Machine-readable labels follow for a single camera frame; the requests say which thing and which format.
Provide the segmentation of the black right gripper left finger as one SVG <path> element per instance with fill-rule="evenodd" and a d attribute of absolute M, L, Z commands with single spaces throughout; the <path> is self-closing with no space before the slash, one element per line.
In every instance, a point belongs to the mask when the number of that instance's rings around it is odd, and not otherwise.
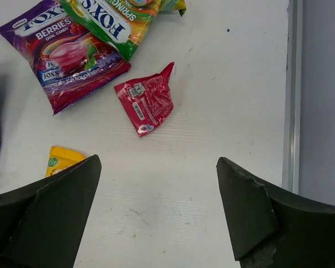
<path fill-rule="evenodd" d="M 0 267 L 73 267 L 101 169 L 93 155 L 0 194 Z"/>

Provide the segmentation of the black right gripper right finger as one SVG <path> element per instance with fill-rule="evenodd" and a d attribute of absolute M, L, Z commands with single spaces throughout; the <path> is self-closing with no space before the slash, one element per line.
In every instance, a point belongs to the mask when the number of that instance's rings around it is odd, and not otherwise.
<path fill-rule="evenodd" d="M 335 267 L 335 206 L 217 162 L 234 259 L 241 267 Z"/>

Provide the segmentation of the yellow M&M's packet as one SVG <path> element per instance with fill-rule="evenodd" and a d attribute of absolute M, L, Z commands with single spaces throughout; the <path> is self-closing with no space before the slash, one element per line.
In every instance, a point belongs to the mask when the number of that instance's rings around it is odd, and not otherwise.
<path fill-rule="evenodd" d="M 53 146 L 47 163 L 46 177 L 59 173 L 85 159 L 79 152 L 63 147 Z"/>

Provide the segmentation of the purple Fox's berries candy bag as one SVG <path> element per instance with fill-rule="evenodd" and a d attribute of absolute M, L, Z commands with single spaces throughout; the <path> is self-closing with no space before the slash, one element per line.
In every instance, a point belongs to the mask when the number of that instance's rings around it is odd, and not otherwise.
<path fill-rule="evenodd" d="M 72 106 L 131 64 L 84 26 L 58 1 L 41 1 L 0 27 L 0 34 L 28 61 L 54 114 Z"/>

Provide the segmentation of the red small snack packet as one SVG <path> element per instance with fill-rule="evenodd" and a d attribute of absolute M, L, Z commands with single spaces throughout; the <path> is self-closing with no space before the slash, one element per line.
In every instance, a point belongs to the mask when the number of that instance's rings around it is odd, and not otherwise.
<path fill-rule="evenodd" d="M 114 86 L 139 137 L 158 128 L 173 111 L 169 80 L 174 65 L 171 62 L 160 73 Z"/>

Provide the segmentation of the green Fox's spring candy bag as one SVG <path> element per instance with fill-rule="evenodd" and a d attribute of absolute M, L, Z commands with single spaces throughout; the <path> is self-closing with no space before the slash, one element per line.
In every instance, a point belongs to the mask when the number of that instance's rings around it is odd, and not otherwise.
<path fill-rule="evenodd" d="M 184 1 L 60 1 L 72 19 L 130 61 L 160 11 L 186 11 Z"/>

